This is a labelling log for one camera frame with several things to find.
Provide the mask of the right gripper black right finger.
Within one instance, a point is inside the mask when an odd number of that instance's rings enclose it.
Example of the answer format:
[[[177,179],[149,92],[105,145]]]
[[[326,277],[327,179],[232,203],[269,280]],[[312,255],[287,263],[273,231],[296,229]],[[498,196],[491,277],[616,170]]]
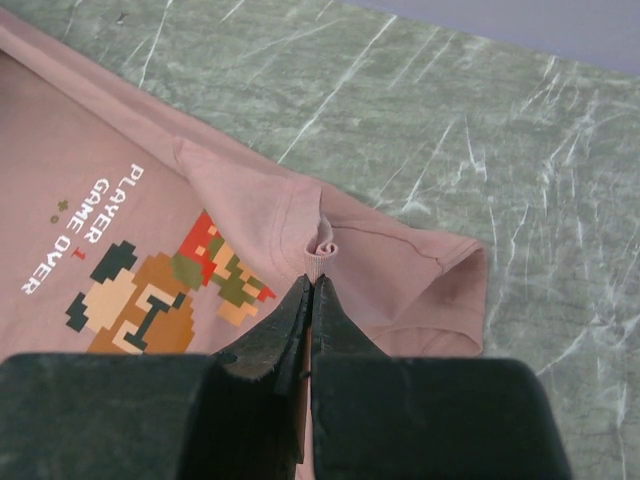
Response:
[[[317,281],[311,344],[319,479],[568,479],[533,371],[509,358],[392,357]]]

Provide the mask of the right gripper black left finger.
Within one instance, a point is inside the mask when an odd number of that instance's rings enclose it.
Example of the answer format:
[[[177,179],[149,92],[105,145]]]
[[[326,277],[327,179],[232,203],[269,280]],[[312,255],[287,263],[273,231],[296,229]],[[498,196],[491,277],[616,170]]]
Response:
[[[5,479],[291,479],[313,288],[211,355],[25,353],[1,366]]]

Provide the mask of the pink printed t shirt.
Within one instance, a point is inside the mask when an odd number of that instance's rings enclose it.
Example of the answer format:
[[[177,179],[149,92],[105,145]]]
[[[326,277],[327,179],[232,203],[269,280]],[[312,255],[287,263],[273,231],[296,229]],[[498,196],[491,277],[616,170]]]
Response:
[[[485,249],[265,159],[1,14],[1,366],[211,355],[332,281],[383,352],[483,347]]]

